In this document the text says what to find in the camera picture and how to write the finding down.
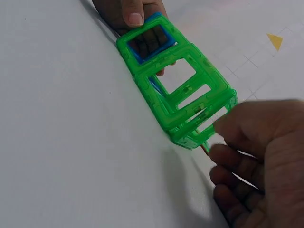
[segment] white surface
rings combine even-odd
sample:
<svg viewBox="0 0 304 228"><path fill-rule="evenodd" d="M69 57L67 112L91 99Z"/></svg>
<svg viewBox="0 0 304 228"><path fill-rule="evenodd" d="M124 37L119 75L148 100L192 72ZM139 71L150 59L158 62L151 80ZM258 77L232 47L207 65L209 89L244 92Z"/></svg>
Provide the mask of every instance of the white surface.
<svg viewBox="0 0 304 228"><path fill-rule="evenodd" d="M302 0L164 2L241 101L304 96ZM170 143L102 28L79 0L0 2L1 227L225 227L212 163Z"/></svg>

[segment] yellow triangle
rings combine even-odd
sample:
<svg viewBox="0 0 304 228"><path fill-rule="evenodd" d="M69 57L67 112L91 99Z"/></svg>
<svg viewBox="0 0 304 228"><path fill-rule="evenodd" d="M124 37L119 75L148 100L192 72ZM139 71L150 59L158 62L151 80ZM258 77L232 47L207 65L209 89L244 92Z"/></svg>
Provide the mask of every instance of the yellow triangle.
<svg viewBox="0 0 304 228"><path fill-rule="evenodd" d="M267 36L270 39L273 46L275 46L276 50L279 51L283 42L283 38L275 35L271 35L269 33L267 33Z"/></svg>

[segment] hand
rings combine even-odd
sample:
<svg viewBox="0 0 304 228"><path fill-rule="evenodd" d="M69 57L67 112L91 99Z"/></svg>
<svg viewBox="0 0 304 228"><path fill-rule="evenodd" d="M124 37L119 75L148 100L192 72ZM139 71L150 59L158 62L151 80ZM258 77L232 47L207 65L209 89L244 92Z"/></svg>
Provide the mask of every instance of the hand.
<svg viewBox="0 0 304 228"><path fill-rule="evenodd" d="M304 226L304 104L239 104L214 123L214 199L233 228ZM243 178L252 187L236 176Z"/></svg>
<svg viewBox="0 0 304 228"><path fill-rule="evenodd" d="M92 0L103 20L120 36L132 28L143 25L144 19L156 12L167 16L162 0ZM158 27L145 32L135 40L139 55L147 57L166 41L166 36ZM162 76L164 70L157 73Z"/></svg>

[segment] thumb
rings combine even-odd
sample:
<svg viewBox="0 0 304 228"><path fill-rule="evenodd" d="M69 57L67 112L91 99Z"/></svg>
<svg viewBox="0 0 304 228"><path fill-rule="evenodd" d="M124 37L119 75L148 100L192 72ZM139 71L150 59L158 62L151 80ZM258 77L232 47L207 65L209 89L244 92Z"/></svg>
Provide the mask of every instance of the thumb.
<svg viewBox="0 0 304 228"><path fill-rule="evenodd" d="M121 0L125 23L130 27L138 27L144 23L142 0Z"/></svg>

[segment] toy cube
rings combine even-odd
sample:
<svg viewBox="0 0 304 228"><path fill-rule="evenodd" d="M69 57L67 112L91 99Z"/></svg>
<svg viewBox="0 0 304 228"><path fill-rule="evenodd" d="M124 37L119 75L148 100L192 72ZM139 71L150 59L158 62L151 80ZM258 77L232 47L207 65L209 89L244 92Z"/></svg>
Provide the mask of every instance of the toy cube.
<svg viewBox="0 0 304 228"><path fill-rule="evenodd" d="M164 30L168 42L146 59L140 59L134 54L129 42L155 26ZM206 141L214 133L214 129L210 125L199 131L198 127L223 107L230 111L237 104L236 91L230 88L218 70L160 14L147 20L142 27L118 38L116 44L144 99L172 142L187 149L194 149L202 144L207 146ZM156 73L179 59L185 59L195 70L195 74L169 94ZM208 85L209 92L183 108L178 107L204 85Z"/></svg>

